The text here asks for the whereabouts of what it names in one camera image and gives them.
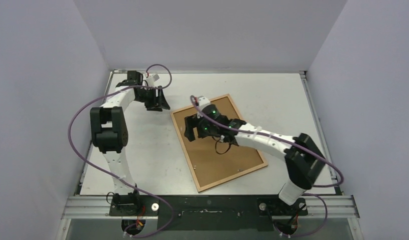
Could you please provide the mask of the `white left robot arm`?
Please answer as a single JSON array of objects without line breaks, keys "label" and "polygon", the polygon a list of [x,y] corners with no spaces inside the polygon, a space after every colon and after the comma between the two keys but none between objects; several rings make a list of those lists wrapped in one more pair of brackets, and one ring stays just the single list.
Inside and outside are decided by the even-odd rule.
[{"label": "white left robot arm", "polygon": [[156,84],[159,78],[158,74],[128,71],[115,92],[89,112],[92,143],[103,154],[113,178],[111,208],[131,216],[142,213],[145,206],[128,165],[129,131],[124,111],[132,102],[143,103],[148,111],[170,110],[162,86]]}]

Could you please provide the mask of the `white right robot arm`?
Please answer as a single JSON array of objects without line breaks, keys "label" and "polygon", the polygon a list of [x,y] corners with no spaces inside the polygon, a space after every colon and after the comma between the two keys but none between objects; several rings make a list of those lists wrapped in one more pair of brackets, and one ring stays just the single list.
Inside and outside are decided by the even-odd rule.
[{"label": "white right robot arm", "polygon": [[266,131],[242,119],[228,118],[214,104],[207,104],[201,112],[185,117],[184,123],[184,136],[190,142],[213,137],[230,145],[284,158],[289,179],[275,200],[276,210],[283,215],[289,214],[299,197],[314,186],[327,163],[309,135],[289,136]]}]

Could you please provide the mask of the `brown backing board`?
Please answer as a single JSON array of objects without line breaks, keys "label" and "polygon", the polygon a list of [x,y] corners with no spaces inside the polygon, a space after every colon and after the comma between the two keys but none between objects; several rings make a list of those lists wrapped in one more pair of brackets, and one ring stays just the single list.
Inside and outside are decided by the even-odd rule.
[{"label": "brown backing board", "polygon": [[181,148],[197,191],[204,192],[268,166],[263,154],[250,147],[222,143],[218,137],[199,138],[194,129],[194,141],[184,136],[185,117],[194,115],[192,105],[170,113]]}]

